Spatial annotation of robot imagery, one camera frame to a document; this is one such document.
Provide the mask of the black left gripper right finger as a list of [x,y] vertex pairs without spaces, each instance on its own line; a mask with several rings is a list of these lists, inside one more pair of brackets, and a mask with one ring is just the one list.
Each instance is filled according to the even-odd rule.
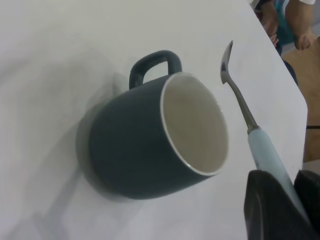
[[320,234],[320,175],[310,170],[299,170],[294,188],[305,208],[313,229]]

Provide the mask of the bare person hand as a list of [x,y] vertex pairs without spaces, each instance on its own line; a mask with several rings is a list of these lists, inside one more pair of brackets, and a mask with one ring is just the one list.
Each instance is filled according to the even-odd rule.
[[305,33],[295,38],[295,48],[299,51],[306,50],[312,46],[316,39],[317,36],[313,33],[311,29],[308,29]]

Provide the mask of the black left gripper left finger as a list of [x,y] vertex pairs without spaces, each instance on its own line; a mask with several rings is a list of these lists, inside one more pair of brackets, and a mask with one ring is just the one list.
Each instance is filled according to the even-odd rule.
[[249,240],[320,238],[309,217],[305,219],[302,216],[280,183],[266,171],[253,170],[248,174],[244,218]]

